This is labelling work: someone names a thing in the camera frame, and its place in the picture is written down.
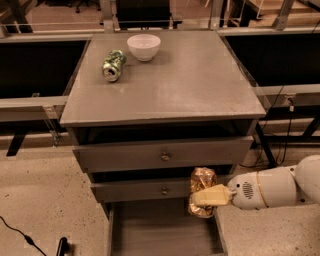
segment can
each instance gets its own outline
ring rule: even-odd
[[[102,74],[104,78],[109,82],[117,81],[126,60],[127,58],[122,51],[112,50],[103,62]]]

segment open drawer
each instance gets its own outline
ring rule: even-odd
[[[251,136],[102,143],[74,148],[88,173],[241,163]]]
[[[225,255],[215,219],[187,208],[184,198],[112,204],[108,256]]]

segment crumpled foil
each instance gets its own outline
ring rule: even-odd
[[[200,190],[217,185],[217,175],[214,170],[206,167],[196,167],[191,173],[189,213],[200,218],[210,218],[214,215],[213,206],[198,207],[191,203],[191,195]]]

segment speckled floor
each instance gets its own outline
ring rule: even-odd
[[[56,255],[64,236],[73,247],[70,255],[106,255],[108,221],[73,157],[69,139],[63,137],[57,148],[51,142],[48,136],[27,139],[17,156],[6,157],[7,141],[2,138],[0,215],[48,256]],[[0,241],[0,255],[41,255],[1,221]]]
[[[50,136],[28,137],[15,157],[5,156],[10,138],[0,141],[0,215],[7,223],[31,236],[47,255],[56,254],[63,236],[72,244],[69,255],[107,255],[108,220],[73,157],[68,136],[57,148]],[[289,147],[284,164],[317,153],[318,146]],[[258,154],[251,150],[245,163],[253,163]],[[238,167],[235,173],[247,171]],[[319,255],[318,205],[260,211],[228,206],[218,209],[218,217],[230,256]],[[41,255],[1,222],[0,240],[0,255]]]

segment cable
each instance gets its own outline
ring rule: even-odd
[[[281,89],[279,90],[279,92],[278,92],[275,100],[273,101],[271,107],[269,108],[269,110],[272,109],[272,108],[274,107],[274,105],[277,103],[278,98],[279,98],[280,93],[282,92],[283,88],[284,88],[284,85],[282,85]],[[266,122],[264,123],[263,127],[261,127],[261,130],[262,130],[262,131],[263,131],[263,129],[266,127],[267,123],[268,123],[268,120],[266,120]]]
[[[283,88],[284,88],[284,85],[282,85],[282,87],[280,88],[280,90],[279,90],[279,92],[277,93],[276,98],[275,98],[275,100],[273,101],[273,103],[272,103],[271,107],[269,108],[269,110],[272,109],[272,108],[274,107],[274,105],[277,103],[278,98],[279,98],[279,96],[280,96]],[[263,127],[261,128],[262,131],[263,131],[264,128],[266,127],[267,123],[268,123],[268,120],[265,121]],[[280,150],[281,150],[281,144],[280,144],[280,146],[279,146],[279,153],[278,153],[277,159],[278,159],[278,157],[279,157]],[[261,157],[262,157],[262,152],[263,152],[263,149],[261,148],[260,153],[259,153],[259,156],[258,156],[256,162],[255,162],[253,165],[246,166],[246,165],[240,164],[240,166],[241,166],[241,167],[245,167],[245,168],[256,168],[256,167],[268,166],[267,164],[266,164],[266,165],[259,165],[259,164],[261,164],[261,163],[265,163],[265,162],[266,162],[266,161],[259,161],[259,160],[261,159]]]
[[[292,118],[290,118],[290,121],[289,121],[289,125],[288,125],[288,130],[287,130],[287,140],[286,140],[286,144],[284,146],[284,153],[283,153],[283,158],[280,162],[279,165],[282,165],[284,160],[286,159],[286,154],[287,154],[287,146],[288,146],[288,137],[289,137],[289,134],[290,134],[290,129],[291,129],[291,123],[292,123]]]
[[[11,229],[11,230],[13,230],[13,231],[16,231],[16,232],[18,232],[18,233],[20,233],[20,234],[24,237],[24,239],[27,241],[28,244],[30,244],[31,246],[34,246],[39,252],[42,253],[42,255],[46,256],[46,254],[33,242],[32,238],[31,238],[30,236],[25,235],[25,234],[24,234],[21,230],[19,230],[19,229],[10,227],[10,226],[7,224],[7,222],[4,220],[4,218],[3,218],[2,216],[0,216],[0,219],[3,221],[4,225],[5,225],[7,228],[9,228],[9,229]]]

